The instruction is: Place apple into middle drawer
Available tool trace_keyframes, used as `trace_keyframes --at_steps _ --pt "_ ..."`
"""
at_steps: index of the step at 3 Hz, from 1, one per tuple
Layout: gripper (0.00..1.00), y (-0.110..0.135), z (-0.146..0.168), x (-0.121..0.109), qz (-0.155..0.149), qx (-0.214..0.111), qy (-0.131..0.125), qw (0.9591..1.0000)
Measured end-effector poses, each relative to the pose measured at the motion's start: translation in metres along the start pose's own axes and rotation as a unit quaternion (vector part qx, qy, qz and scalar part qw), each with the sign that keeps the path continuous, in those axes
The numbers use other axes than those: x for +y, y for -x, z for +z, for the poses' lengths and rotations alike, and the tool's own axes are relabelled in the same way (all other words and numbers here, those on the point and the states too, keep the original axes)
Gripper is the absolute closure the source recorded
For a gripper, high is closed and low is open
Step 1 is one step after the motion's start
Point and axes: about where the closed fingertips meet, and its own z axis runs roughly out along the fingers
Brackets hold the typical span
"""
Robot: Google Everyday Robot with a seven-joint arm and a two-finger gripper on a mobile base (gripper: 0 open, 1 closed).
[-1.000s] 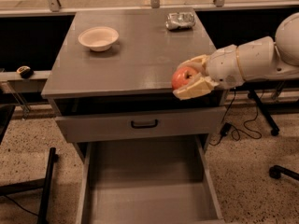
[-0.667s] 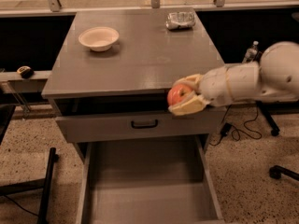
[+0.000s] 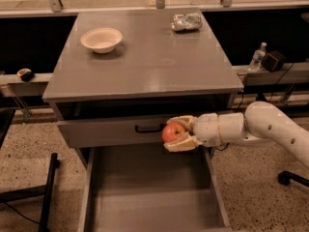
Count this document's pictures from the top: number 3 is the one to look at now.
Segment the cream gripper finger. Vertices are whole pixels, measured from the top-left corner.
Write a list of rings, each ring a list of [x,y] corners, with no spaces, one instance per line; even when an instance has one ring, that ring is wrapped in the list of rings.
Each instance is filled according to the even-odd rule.
[[[196,117],[192,115],[183,115],[170,118],[166,124],[171,123],[179,123],[181,124],[187,131],[193,132],[194,122],[196,121]]]
[[[194,150],[200,145],[199,141],[195,136],[190,135],[186,132],[179,139],[163,144],[164,148],[169,152],[185,152]]]

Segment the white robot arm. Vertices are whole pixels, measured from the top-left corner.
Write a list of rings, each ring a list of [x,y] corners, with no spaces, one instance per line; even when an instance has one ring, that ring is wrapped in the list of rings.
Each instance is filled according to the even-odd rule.
[[[166,122],[161,134],[169,152],[183,152],[198,146],[217,147],[234,143],[260,147],[276,142],[303,165],[309,167],[309,131],[303,129],[276,106],[255,101],[244,113],[185,115]]]

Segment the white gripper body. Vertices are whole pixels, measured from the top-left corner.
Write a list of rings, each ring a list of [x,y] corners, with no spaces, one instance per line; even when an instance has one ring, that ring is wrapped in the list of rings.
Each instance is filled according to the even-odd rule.
[[[205,147],[219,146],[218,115],[210,113],[199,116],[193,124],[193,134]]]

